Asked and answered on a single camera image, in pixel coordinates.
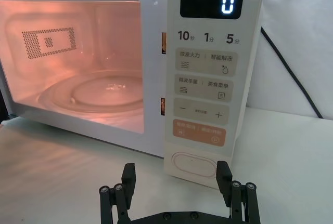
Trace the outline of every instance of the microwave oven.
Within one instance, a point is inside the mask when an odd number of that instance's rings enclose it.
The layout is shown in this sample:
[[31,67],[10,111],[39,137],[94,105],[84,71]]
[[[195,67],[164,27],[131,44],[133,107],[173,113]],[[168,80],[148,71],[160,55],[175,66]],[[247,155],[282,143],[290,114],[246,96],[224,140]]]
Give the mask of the microwave oven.
[[244,115],[261,0],[0,0],[9,114],[165,158],[215,187]]

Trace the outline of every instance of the oval button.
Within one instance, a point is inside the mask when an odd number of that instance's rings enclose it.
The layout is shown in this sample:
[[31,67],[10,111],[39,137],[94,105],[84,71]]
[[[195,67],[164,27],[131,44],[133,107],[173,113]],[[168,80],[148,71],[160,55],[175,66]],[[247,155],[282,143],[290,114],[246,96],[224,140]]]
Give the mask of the oval button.
[[202,156],[178,152],[173,154],[172,163],[179,170],[197,176],[208,178],[216,176],[216,162]]

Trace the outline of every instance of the white wall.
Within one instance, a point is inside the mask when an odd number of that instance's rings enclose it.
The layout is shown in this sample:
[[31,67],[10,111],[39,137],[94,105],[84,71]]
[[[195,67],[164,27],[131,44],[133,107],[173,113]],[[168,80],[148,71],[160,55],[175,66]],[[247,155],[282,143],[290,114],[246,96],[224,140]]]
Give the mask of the white wall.
[[[263,0],[262,25],[323,117],[333,119],[333,0]],[[262,35],[248,106],[315,116]]]

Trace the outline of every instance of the perforated vent panel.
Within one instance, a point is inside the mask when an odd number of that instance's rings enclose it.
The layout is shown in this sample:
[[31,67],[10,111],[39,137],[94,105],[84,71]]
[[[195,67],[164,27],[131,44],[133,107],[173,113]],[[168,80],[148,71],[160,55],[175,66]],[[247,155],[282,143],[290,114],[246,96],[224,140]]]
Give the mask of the perforated vent panel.
[[26,31],[22,35],[29,59],[76,49],[74,28]]

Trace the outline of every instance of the screw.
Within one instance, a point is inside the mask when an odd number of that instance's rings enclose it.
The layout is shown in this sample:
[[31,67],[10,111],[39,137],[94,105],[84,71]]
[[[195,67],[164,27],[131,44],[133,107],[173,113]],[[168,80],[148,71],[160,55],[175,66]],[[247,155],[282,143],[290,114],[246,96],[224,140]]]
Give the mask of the screw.
[[235,187],[235,188],[239,188],[239,186],[240,186],[240,184],[238,183],[238,182],[233,182],[233,186]]
[[170,213],[164,213],[163,214],[163,219],[164,220],[170,220],[171,219],[171,214]]
[[105,193],[106,191],[108,191],[108,188],[107,188],[107,187],[101,188],[100,191],[101,191],[102,193]]
[[121,186],[121,185],[116,186],[116,190],[121,190],[122,188],[123,188],[123,186]]
[[254,189],[255,188],[255,186],[251,183],[249,183],[247,186],[248,186],[249,189]]
[[197,212],[192,212],[192,213],[190,213],[190,215],[189,215],[190,217],[191,217],[191,219],[193,219],[193,220],[196,220],[196,219],[198,219],[199,218],[199,215],[198,215],[198,213]]

